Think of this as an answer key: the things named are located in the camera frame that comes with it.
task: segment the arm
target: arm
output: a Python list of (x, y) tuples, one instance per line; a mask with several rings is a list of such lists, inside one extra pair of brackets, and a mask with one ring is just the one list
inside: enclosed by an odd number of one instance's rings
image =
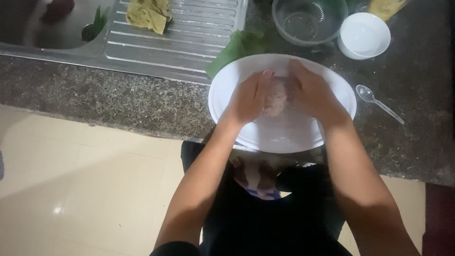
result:
[(304, 109), (325, 132), (335, 198), (362, 255), (419, 255), (392, 194), (374, 168), (351, 117), (327, 83), (300, 62), (290, 62)]
[(255, 73), (240, 83), (205, 148), (192, 163), (171, 199), (155, 248), (171, 241), (199, 246), (210, 210), (235, 139), (264, 106), (271, 71)]

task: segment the stainless steel sink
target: stainless steel sink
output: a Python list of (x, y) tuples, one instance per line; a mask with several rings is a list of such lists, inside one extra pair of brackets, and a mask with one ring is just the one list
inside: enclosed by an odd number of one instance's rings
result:
[[(0, 54), (210, 84), (204, 68), (243, 29), (247, 0), (171, 0), (173, 19), (164, 35), (129, 25), (129, 0), (74, 1), (55, 24), (42, 16), (52, 0), (0, 0)], [(81, 38), (98, 6), (110, 8), (101, 33)]]

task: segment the clear plastic spoon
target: clear plastic spoon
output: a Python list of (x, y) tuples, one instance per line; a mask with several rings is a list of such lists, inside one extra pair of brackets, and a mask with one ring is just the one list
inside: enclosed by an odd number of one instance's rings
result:
[(393, 112), (390, 108), (385, 106), (382, 102), (374, 98), (373, 91), (371, 91), (368, 87), (359, 84), (355, 90), (357, 91), (359, 97), (366, 102), (373, 102), (378, 104), (383, 110), (389, 113), (392, 117), (398, 120), (401, 124), (404, 124), (403, 119), (401, 119), (395, 112)]

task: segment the granite countertop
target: granite countertop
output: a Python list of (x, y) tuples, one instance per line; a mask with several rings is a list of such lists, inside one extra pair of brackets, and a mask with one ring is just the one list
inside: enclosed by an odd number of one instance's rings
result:
[[(381, 174), (455, 186), (449, 6), (415, 0), (388, 22), (392, 42), (373, 59), (346, 58), (331, 42), (292, 46), (276, 31), (271, 3), (251, 0), (246, 30), (266, 31), (272, 52), (331, 68), (354, 88), (370, 87), (406, 121), (357, 97), (360, 139)], [(166, 138), (202, 141), (215, 124), (208, 86), (157, 77), (0, 56), (0, 104), (56, 118)], [(325, 161), (324, 147), (282, 157)]]

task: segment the white plate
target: white plate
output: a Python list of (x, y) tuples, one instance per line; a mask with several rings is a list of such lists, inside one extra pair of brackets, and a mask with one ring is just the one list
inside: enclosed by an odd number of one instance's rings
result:
[[(275, 71), (276, 76), (286, 77), (290, 59), (301, 61), (309, 70), (323, 76), (336, 98), (351, 118), (354, 118), (357, 109), (354, 91), (340, 75), (320, 64), (296, 56), (259, 54), (231, 62), (215, 76), (208, 93), (208, 107), (213, 120), (218, 123), (239, 82), (264, 69)], [(275, 118), (261, 116), (245, 125), (236, 141), (271, 153), (301, 152), (324, 144), (316, 119), (300, 111), (287, 111)]]

